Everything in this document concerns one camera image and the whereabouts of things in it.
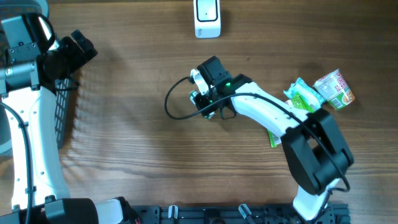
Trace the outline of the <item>bright green snack bag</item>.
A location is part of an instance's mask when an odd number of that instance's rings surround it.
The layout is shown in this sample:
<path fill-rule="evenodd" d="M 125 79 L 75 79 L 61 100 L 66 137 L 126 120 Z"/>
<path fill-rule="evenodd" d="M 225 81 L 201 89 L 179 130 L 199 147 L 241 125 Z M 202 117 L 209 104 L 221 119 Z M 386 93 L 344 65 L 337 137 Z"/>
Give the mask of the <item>bright green snack bag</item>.
<path fill-rule="evenodd" d="M 293 106 L 294 108 L 303 109 L 313 113 L 315 110 L 304 100 L 304 97 L 300 93 L 296 93 L 293 98 L 286 100 L 286 104 L 289 106 Z M 278 136 L 268 130 L 269 140 L 271 148 L 277 147 L 282 141 Z"/>

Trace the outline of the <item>light green snack packet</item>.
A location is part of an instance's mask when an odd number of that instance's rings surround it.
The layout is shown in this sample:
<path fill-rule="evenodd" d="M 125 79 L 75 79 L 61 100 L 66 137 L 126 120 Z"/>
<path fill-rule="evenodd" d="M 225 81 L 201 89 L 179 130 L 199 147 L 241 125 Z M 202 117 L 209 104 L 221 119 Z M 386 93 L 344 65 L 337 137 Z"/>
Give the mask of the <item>light green snack packet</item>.
<path fill-rule="evenodd" d="M 314 111 L 319 110 L 325 102 L 324 97 L 313 88 L 309 87 L 302 78 L 298 78 L 295 83 L 290 85 L 288 90 L 284 90 L 284 94 L 289 99 L 292 99 L 297 93 Z"/>

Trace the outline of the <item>cup noodles cup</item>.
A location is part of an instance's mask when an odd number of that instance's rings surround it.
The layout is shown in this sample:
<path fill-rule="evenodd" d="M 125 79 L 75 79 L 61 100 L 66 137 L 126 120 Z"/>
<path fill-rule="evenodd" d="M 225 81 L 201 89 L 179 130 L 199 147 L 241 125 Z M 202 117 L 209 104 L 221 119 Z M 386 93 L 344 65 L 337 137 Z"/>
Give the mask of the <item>cup noodles cup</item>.
<path fill-rule="evenodd" d="M 335 110 L 340 110 L 355 100 L 339 69 L 318 79 L 313 87 Z"/>

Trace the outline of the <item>green carton with barcode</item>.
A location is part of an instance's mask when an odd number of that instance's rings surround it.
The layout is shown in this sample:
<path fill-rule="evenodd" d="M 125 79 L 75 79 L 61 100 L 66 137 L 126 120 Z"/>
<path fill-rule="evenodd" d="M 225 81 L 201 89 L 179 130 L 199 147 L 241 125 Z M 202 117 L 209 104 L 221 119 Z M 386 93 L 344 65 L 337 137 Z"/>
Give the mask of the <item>green carton with barcode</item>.
<path fill-rule="evenodd" d="M 196 90 L 193 90 L 190 93 L 191 102 L 197 107 L 198 110 L 202 110 L 206 106 L 209 106 L 213 103 L 213 101 L 208 96 L 203 96 Z M 215 115 L 216 108 L 210 107 L 201 112 L 201 115 L 206 119 L 211 119 Z"/>

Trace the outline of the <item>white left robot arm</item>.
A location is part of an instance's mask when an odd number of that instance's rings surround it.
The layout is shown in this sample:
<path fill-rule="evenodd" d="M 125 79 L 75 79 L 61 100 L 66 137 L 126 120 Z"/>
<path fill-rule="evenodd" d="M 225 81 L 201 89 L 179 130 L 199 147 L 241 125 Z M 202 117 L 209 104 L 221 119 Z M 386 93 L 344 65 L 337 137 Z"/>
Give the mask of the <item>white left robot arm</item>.
<path fill-rule="evenodd" d="M 12 212 L 2 223 L 140 223 L 123 197 L 102 203 L 71 198 L 60 165 L 56 107 L 59 80 L 97 55 L 76 30 L 57 40 L 50 21 L 37 12 L 1 22 L 8 42 L 1 67 L 1 107 L 6 110 L 14 159 Z"/>

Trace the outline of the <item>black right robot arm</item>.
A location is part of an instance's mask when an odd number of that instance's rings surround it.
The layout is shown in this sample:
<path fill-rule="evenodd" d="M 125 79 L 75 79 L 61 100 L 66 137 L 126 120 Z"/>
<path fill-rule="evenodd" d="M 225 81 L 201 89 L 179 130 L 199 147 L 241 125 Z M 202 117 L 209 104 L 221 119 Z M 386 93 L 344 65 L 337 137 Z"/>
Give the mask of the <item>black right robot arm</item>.
<path fill-rule="evenodd" d="M 290 106 L 266 93 L 249 77 L 233 77 L 218 57 L 211 57 L 190 72 L 197 91 L 190 99 L 202 116 L 229 108 L 253 119 L 282 143 L 290 173 L 298 183 L 293 208 L 305 221 L 315 221 L 326 208 L 339 180 L 354 157 L 332 115 L 324 109 L 311 113 Z"/>

